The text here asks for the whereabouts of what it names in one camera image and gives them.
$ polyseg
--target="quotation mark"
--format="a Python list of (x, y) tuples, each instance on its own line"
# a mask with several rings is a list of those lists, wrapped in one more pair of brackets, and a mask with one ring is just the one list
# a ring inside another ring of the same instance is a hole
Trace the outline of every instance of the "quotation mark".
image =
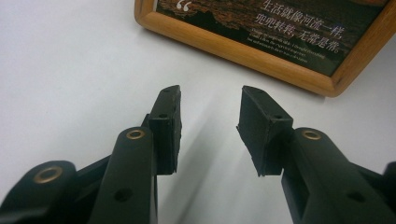
[(189, 11), (189, 4), (191, 4), (192, 2), (188, 2), (184, 6), (182, 6), (181, 3), (184, 2), (184, 1), (186, 1), (186, 0), (180, 0), (180, 1), (177, 2), (177, 9), (182, 9), (183, 8), (183, 11)]

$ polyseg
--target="wooden frame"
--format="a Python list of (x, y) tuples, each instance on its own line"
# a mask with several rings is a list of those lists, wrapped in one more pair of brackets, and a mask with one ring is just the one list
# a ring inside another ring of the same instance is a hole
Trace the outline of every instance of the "wooden frame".
[(396, 0), (389, 0), (344, 61), (330, 76), (280, 59), (154, 11), (154, 0), (135, 0), (134, 17), (143, 27), (306, 90), (335, 97), (359, 75), (396, 32)]

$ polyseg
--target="white surface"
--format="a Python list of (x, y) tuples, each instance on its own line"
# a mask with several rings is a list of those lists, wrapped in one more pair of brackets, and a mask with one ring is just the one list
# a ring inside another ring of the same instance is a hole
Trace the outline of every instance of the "white surface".
[(352, 161), (396, 161), (396, 38), (339, 97), (323, 98), (140, 27), (133, 0), (0, 2), (0, 200), (53, 160), (110, 154), (158, 92), (182, 90), (178, 172), (159, 178), (159, 221), (291, 223), (280, 178), (258, 178), (235, 126), (241, 88), (267, 91), (294, 127), (322, 130)]

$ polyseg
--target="picture frame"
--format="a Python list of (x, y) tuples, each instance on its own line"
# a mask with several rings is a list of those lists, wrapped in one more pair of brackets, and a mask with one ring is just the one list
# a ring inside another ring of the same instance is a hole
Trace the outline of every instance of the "picture frame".
[[(253, 48), (246, 43), (241, 43), (224, 35), (211, 32), (208, 29), (198, 27), (191, 22), (185, 22), (160, 13), (156, 9), (157, 1), (168, 1), (169, 4), (179, 9), (180, 13), (188, 11), (189, 7), (193, 7), (194, 3), (194, 0), (190, 0), (187, 3), (184, 0), (135, 0), (134, 17), (143, 27), (232, 62), (242, 64), (265, 75), (329, 97), (335, 97), (341, 94), (396, 32), (396, 0), (388, 0), (363, 34), (359, 36), (359, 39), (354, 43), (350, 51), (340, 60), (341, 62), (333, 68), (330, 74), (325, 75), (310, 67), (291, 62), (289, 59), (281, 58), (273, 53)], [(254, 15), (254, 25), (264, 25), (263, 22), (259, 21), (260, 15)], [(261, 34), (260, 38), (264, 39), (262, 32), (255, 33)], [(264, 41), (260, 42), (259, 39), (254, 42), (265, 43)], [(306, 49), (297, 46), (296, 48), (306, 51)]]

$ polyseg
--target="chalkboard sign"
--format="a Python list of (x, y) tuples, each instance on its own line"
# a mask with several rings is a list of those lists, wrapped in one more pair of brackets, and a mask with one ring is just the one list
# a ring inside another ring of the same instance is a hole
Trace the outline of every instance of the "chalkboard sign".
[(396, 0), (136, 0), (142, 26), (339, 95), (396, 31)]

